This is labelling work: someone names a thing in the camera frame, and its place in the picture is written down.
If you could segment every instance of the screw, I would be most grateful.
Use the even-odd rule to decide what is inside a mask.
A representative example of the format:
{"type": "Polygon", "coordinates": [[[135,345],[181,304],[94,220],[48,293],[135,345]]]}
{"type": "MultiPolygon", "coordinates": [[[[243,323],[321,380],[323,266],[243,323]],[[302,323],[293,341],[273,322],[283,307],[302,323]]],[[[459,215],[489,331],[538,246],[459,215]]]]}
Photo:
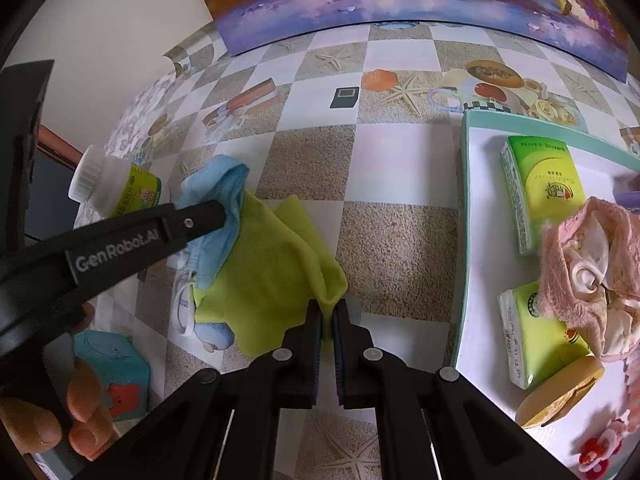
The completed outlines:
{"type": "Polygon", "coordinates": [[[460,378],[460,373],[455,368],[445,366],[440,369],[440,377],[447,383],[454,383],[460,378]]]}
{"type": "Polygon", "coordinates": [[[379,348],[367,348],[362,355],[367,361],[380,361],[383,353],[379,348]]]}
{"type": "Polygon", "coordinates": [[[288,361],[289,359],[291,359],[293,357],[293,352],[291,350],[289,350],[288,348],[276,348],[273,351],[273,354],[271,354],[271,356],[276,359],[276,361],[288,361]]]}
{"type": "Polygon", "coordinates": [[[218,372],[213,368],[204,368],[198,372],[198,379],[202,384],[209,384],[216,380],[218,372]]]}

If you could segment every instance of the bottle cap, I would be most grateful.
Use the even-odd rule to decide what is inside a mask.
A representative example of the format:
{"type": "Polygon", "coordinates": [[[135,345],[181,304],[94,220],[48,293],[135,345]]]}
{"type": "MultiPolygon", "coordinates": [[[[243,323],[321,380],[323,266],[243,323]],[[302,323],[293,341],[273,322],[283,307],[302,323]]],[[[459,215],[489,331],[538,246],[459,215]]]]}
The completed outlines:
{"type": "Polygon", "coordinates": [[[106,155],[95,144],[86,149],[69,185],[68,195],[71,200],[80,203],[89,200],[91,193],[94,192],[95,185],[98,183],[105,160],[106,155]]]}

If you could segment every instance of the yellow-green cloth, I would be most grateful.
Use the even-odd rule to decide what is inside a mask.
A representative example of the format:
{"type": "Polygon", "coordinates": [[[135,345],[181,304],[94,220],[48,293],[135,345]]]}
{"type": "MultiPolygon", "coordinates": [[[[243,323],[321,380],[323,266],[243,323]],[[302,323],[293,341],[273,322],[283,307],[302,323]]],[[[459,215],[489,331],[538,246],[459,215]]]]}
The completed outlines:
{"type": "Polygon", "coordinates": [[[274,210],[245,190],[238,240],[213,285],[193,289],[198,323],[225,322],[244,354],[278,348],[316,299],[325,323],[347,279],[297,196],[274,210]]]}

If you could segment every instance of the blue box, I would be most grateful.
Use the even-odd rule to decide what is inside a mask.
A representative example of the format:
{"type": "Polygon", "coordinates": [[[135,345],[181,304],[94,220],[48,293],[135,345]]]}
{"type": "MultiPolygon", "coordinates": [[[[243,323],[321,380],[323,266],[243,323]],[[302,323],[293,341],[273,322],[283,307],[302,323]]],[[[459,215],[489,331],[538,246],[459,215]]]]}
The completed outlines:
{"type": "Polygon", "coordinates": [[[103,401],[114,421],[144,416],[151,368],[123,335],[83,330],[74,352],[89,363],[104,388],[103,401]]]}

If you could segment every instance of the pink towel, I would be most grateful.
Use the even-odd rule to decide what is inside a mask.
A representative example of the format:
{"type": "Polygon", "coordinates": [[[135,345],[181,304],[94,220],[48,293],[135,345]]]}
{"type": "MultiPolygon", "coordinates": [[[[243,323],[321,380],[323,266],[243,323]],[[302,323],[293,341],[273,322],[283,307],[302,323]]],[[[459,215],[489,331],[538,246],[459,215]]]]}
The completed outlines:
{"type": "MultiPolygon", "coordinates": [[[[541,253],[538,304],[542,314],[557,317],[568,328],[577,329],[594,355],[603,361],[616,361],[629,355],[640,338],[640,218],[618,205],[590,197],[559,226],[543,227],[541,253]],[[604,243],[598,243],[598,236],[604,243]],[[592,249],[591,256],[585,255],[589,249],[592,249]],[[578,258],[579,270],[584,271],[580,276],[595,276],[593,284],[580,282],[581,286],[576,287],[580,281],[576,280],[575,271],[578,258]],[[604,287],[619,296],[614,302],[616,308],[612,308],[614,303],[609,305],[610,312],[604,287]],[[621,322],[617,314],[628,323],[621,322]],[[611,327],[606,334],[607,317],[611,327]],[[615,338],[616,335],[610,335],[615,330],[620,333],[625,330],[625,338],[631,333],[628,341],[632,345],[624,352],[607,353],[605,336],[608,340],[615,338]]],[[[609,341],[607,345],[618,348],[609,341]]]]}

